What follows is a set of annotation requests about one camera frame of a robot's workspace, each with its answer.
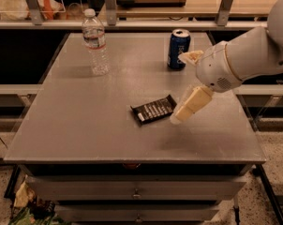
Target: speckled floor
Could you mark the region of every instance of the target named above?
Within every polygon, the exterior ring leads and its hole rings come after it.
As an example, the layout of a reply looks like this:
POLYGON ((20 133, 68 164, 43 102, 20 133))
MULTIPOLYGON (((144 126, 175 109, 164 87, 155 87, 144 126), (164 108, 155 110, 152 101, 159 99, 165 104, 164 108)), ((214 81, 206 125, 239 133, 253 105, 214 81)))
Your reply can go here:
MULTIPOLYGON (((267 162, 263 165, 266 174, 273 186, 276 195, 283 195, 283 127, 275 126, 276 130, 272 130, 274 124, 262 126, 261 131, 257 132, 257 136, 261 142, 262 148, 268 157, 267 162)), ((13 138, 13 133, 4 129, 0 130, 0 136, 5 143, 9 145, 13 138)), ((6 153, 6 147, 0 141, 0 158, 6 153)), ((8 224, 10 217, 11 201, 5 199, 7 184, 12 173, 12 167, 0 167, 0 225, 8 224)), ((240 224, 241 225, 276 225, 275 213, 262 187, 261 180, 252 172, 248 172, 245 176, 246 185, 242 188, 238 195, 240 206, 240 224)), ((212 221, 205 222, 205 225, 217 224, 236 224, 234 219, 233 201, 225 201, 220 205, 220 211, 215 215, 212 221)))

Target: soda can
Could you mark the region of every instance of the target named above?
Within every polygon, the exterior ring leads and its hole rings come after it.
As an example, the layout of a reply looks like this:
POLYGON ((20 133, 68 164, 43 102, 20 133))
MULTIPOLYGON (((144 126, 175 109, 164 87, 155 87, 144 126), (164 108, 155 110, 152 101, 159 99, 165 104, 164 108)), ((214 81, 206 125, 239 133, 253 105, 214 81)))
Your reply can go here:
POLYGON ((171 69, 183 69, 186 64, 181 62, 178 56, 188 52, 190 34, 186 29, 175 29, 171 33, 168 67, 171 69))

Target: desk drawer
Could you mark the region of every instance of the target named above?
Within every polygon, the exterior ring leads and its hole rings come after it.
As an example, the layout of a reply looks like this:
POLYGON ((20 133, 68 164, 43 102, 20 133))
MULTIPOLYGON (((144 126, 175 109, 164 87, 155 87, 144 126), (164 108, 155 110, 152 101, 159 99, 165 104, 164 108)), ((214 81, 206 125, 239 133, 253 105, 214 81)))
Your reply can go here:
POLYGON ((65 221, 204 221, 218 212, 208 205, 57 205, 55 212, 65 221))
POLYGON ((110 177, 28 177, 44 200, 230 200, 246 183, 243 177, 195 176, 170 180, 112 180, 110 177))

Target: white bottle cap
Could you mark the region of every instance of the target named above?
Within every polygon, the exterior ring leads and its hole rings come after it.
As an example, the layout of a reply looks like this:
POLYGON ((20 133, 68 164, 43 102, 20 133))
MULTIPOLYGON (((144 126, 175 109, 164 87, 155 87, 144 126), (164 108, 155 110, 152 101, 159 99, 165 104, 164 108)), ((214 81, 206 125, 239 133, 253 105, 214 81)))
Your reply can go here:
POLYGON ((84 11, 85 17, 94 17, 96 16, 95 11, 92 8, 88 8, 84 11))

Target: plastic water bottle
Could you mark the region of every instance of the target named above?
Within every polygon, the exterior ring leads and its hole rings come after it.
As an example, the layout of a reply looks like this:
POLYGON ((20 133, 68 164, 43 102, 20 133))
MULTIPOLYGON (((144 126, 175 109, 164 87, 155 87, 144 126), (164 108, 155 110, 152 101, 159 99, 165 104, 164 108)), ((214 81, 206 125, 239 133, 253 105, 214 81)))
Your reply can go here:
POLYGON ((97 76, 105 75, 110 71, 110 61, 106 50, 104 25, 93 9, 87 9, 84 15, 82 33, 90 55, 92 71, 97 76))

